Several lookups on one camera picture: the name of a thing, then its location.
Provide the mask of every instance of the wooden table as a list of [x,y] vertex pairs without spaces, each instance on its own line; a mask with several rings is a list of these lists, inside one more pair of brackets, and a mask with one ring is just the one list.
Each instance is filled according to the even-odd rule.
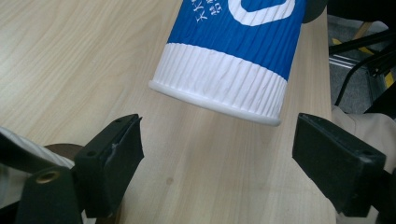
[[85,145],[143,117],[122,223],[334,223],[291,158],[299,112],[331,116],[326,16],[303,25],[282,124],[224,116],[148,88],[181,0],[1,0],[0,125]]

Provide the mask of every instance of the black chair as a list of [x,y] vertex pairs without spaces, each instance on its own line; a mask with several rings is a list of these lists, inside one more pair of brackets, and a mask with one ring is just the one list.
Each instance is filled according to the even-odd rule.
[[[382,21],[388,26],[388,30],[386,31],[329,47],[329,54],[334,55],[336,53],[359,49],[381,42],[389,43],[379,52],[357,63],[348,72],[335,102],[335,105],[339,105],[347,88],[348,81],[359,68],[365,65],[371,76],[378,77],[387,74],[392,67],[396,66],[396,19],[394,17],[396,1],[329,0],[327,10],[329,15],[336,17],[357,21]],[[383,113],[396,119],[395,89],[395,84],[393,84],[383,95],[375,100],[373,106],[365,113]]]

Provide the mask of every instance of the paper cup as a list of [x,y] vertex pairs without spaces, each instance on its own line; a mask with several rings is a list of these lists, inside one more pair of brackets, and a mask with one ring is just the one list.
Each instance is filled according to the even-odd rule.
[[278,125],[304,8],[304,0],[184,0],[149,86]]

